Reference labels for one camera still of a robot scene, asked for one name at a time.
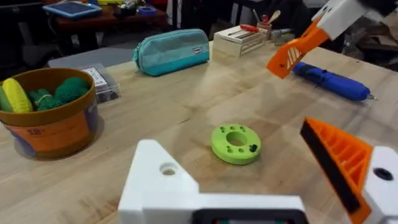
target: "blue handle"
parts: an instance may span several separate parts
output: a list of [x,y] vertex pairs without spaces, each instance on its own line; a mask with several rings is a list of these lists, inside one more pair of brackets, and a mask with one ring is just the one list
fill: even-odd
[[360,82],[303,62],[297,63],[293,68],[293,72],[326,90],[330,90],[352,101],[365,100],[371,94],[369,88]]

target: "green toy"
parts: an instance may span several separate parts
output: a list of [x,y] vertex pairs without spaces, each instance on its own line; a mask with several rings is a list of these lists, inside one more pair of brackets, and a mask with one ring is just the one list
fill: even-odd
[[225,124],[213,131],[211,148],[214,154],[225,162],[245,165],[259,157],[261,140],[246,126]]
[[10,105],[10,102],[8,102],[6,93],[2,89],[1,85],[0,85],[0,107],[1,107],[2,111],[14,112],[14,110],[12,109],[12,106]]
[[49,110],[63,105],[63,103],[60,100],[54,98],[45,89],[31,91],[29,92],[29,97],[36,105],[37,111]]
[[88,83],[81,78],[67,78],[55,90],[54,97],[59,99],[62,103],[69,103],[86,94],[88,92],[88,88]]

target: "table surface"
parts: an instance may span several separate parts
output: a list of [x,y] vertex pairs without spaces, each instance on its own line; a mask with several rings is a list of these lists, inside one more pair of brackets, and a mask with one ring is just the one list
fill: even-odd
[[[140,139],[160,142],[201,192],[299,195],[310,223],[347,223],[299,129],[309,116],[369,144],[398,149],[398,76],[324,49],[311,51],[304,62],[363,82],[380,99],[352,103],[293,75],[273,76],[265,64],[274,52],[271,45],[241,58],[214,51],[208,63],[158,78],[141,75],[132,62],[109,67],[122,97],[99,105],[94,142],[66,159],[22,157],[1,127],[1,223],[117,223]],[[226,123],[258,133],[263,145],[258,161],[233,166],[215,157],[210,135]]]

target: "blue tablet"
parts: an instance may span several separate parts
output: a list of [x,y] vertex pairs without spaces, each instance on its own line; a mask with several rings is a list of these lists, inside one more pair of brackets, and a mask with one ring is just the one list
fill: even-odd
[[68,19],[79,19],[81,17],[88,17],[100,14],[102,8],[93,4],[83,4],[78,1],[68,1],[48,6],[43,6],[43,9],[52,14],[66,17]]

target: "bucket label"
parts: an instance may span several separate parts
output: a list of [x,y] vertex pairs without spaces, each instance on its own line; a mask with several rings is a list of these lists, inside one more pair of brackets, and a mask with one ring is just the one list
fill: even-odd
[[69,146],[89,135],[84,112],[56,123],[37,127],[5,125],[13,134],[25,140],[35,151],[51,151]]

